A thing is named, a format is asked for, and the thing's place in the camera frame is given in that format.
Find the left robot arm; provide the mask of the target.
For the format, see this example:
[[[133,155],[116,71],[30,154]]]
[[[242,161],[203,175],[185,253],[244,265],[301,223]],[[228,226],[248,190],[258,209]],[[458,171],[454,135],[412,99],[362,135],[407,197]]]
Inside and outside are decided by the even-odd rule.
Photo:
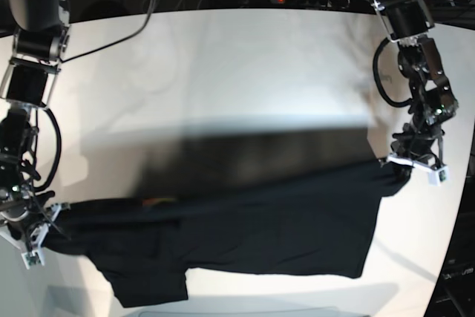
[[[397,165],[397,173],[410,176],[413,169],[424,171],[433,186],[448,181],[443,161],[442,125],[456,115],[459,103],[433,38],[435,25],[425,0],[369,0],[386,31],[373,57],[373,77],[379,94],[394,108],[407,108],[412,116],[402,132],[393,135],[391,152],[382,164]],[[398,66],[408,80],[410,98],[397,102],[387,95],[379,75],[379,57],[388,44],[398,49]]]

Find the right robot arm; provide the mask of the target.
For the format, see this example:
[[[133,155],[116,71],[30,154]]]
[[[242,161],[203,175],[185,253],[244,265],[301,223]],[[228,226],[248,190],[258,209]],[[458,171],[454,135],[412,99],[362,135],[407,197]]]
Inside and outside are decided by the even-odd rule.
[[[62,135],[49,102],[68,47],[67,0],[8,0],[16,23],[12,55],[1,80],[8,105],[1,120],[1,236],[20,253],[27,269],[45,263],[43,242],[64,209],[48,206],[50,185],[62,154]],[[46,177],[37,170],[39,114],[49,118],[56,141]]]

